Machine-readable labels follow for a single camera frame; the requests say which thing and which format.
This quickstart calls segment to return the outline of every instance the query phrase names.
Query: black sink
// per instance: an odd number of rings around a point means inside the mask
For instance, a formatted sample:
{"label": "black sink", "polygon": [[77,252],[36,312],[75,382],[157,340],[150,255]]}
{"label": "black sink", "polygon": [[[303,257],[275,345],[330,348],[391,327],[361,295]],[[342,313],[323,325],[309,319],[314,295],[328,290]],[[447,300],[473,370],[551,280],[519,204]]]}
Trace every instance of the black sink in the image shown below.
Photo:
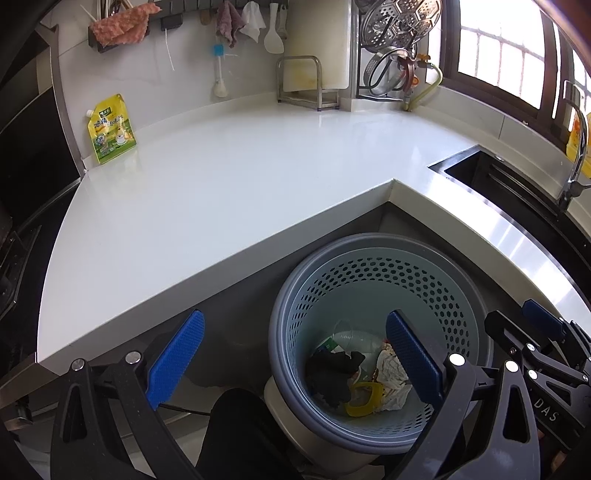
{"label": "black sink", "polygon": [[506,162],[480,146],[430,167],[487,204],[534,241],[590,303],[589,239],[554,200]]}

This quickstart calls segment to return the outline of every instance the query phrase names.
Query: blue gripper pad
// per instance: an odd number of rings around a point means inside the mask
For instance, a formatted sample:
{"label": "blue gripper pad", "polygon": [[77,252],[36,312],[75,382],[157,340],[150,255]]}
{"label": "blue gripper pad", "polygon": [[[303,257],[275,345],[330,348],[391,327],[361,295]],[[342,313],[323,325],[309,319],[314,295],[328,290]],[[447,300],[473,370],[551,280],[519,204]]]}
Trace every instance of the blue gripper pad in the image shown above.
{"label": "blue gripper pad", "polygon": [[443,402],[443,373],[396,310],[386,320],[386,337],[394,348],[422,402],[437,408]]}
{"label": "blue gripper pad", "polygon": [[526,300],[521,307],[521,313],[536,327],[540,332],[546,335],[550,340],[562,342],[566,333],[562,320],[556,318],[542,305],[535,300]]}
{"label": "blue gripper pad", "polygon": [[170,399],[205,333],[203,313],[195,310],[181,325],[148,372],[146,397],[153,410]]}

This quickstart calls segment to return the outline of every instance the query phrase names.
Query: plastic bottle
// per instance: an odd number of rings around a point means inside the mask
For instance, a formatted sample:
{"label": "plastic bottle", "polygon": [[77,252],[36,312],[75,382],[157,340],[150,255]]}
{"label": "plastic bottle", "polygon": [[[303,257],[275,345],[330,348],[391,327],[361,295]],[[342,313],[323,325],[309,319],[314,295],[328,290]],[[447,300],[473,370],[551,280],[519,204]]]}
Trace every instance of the plastic bottle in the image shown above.
{"label": "plastic bottle", "polygon": [[[587,115],[587,124],[591,125],[591,113]],[[581,125],[579,122],[579,116],[575,115],[573,131],[570,133],[569,142],[566,145],[566,156],[572,162],[574,162],[574,159],[577,157],[580,131]],[[585,156],[582,172],[587,178],[591,179],[591,139],[589,139],[589,143],[587,144],[587,155]]]}
{"label": "plastic bottle", "polygon": [[361,352],[365,360],[361,368],[371,377],[374,373],[383,340],[372,333],[353,330],[348,320],[336,323],[332,338],[345,352]]}

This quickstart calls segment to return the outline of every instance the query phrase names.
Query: trash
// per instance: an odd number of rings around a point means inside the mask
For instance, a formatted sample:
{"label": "trash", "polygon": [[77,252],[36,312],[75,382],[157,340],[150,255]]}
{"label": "trash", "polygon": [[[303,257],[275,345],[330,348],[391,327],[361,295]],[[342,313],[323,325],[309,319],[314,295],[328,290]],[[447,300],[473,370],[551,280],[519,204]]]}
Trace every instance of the trash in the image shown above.
{"label": "trash", "polygon": [[365,417],[381,405],[384,386],[377,382],[357,382],[351,386],[351,400],[345,404],[349,417]]}
{"label": "trash", "polygon": [[356,351],[365,355],[365,360],[361,364],[365,375],[361,380],[371,381],[378,355],[382,351],[382,339],[373,333],[353,330],[347,319],[341,319],[336,323],[332,339],[345,352]]}
{"label": "trash", "polygon": [[332,408],[347,403],[351,400],[349,386],[359,378],[359,366],[364,360],[362,353],[348,355],[332,337],[328,337],[306,361],[306,383],[310,392],[319,394]]}
{"label": "trash", "polygon": [[384,342],[376,370],[376,381],[384,386],[384,396],[376,411],[400,410],[413,386],[407,384],[408,375],[388,342]]}

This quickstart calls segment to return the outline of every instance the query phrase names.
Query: white countertop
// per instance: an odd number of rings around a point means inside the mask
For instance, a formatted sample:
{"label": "white countertop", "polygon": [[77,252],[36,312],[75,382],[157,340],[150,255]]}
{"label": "white countertop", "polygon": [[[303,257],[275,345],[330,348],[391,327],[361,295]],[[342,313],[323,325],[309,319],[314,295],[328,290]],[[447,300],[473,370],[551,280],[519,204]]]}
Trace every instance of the white countertop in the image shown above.
{"label": "white countertop", "polygon": [[527,237],[427,168],[477,143],[438,123],[317,113],[262,95],[175,116],[137,138],[136,149],[88,172],[57,237],[37,344],[39,363],[56,374],[388,200],[516,300],[535,298],[591,330],[583,300]]}

